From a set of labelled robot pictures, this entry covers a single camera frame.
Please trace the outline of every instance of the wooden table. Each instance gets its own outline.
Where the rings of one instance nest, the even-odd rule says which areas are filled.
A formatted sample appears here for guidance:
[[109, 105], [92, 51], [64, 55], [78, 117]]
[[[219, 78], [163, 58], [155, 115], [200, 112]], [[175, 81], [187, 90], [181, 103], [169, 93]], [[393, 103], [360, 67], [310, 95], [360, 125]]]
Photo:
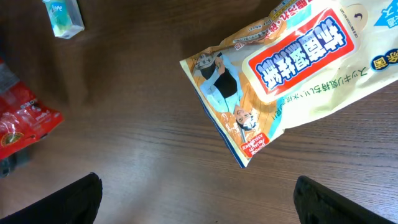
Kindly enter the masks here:
[[0, 0], [6, 62], [66, 117], [0, 180], [0, 217], [96, 172], [96, 223], [298, 223], [300, 175], [398, 222], [398, 83], [286, 130], [247, 169], [203, 112], [178, 61], [278, 3], [79, 1], [86, 30], [62, 40], [42, 2]]

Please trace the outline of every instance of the snack bag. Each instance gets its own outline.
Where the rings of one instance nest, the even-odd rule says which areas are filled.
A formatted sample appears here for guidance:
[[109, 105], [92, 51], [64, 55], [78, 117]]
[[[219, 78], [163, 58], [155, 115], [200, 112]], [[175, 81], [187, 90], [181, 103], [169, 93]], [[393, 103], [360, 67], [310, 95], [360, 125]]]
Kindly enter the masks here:
[[0, 160], [37, 142], [63, 121], [44, 106], [0, 58]]
[[293, 128], [398, 78], [398, 0], [285, 0], [182, 60], [241, 167]]

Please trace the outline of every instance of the cartoon man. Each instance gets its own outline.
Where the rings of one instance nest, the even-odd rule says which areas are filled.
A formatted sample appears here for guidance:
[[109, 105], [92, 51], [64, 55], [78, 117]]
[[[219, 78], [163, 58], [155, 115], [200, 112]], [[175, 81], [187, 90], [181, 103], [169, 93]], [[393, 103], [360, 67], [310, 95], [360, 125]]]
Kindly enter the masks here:
[[254, 116], [240, 107], [243, 97], [238, 71], [228, 57], [219, 53], [216, 58], [202, 54], [196, 68], [206, 81], [200, 86], [207, 101], [219, 113], [230, 112], [242, 130], [250, 131], [256, 127]]

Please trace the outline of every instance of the red snack bag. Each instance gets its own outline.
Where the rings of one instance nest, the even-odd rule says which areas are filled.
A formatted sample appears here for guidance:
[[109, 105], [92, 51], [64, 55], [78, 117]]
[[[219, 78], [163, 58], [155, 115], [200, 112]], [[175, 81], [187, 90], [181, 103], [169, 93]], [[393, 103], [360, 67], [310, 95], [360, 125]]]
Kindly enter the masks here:
[[63, 121], [0, 58], [0, 160], [37, 142]]

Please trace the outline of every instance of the yellow package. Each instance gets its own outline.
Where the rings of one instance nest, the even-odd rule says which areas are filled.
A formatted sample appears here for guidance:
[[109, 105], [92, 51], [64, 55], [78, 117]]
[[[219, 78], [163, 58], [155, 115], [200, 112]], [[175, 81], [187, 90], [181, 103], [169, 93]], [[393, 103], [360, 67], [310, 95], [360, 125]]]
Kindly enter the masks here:
[[396, 81], [397, 61], [398, 0], [285, 0], [180, 64], [246, 167], [284, 129]]

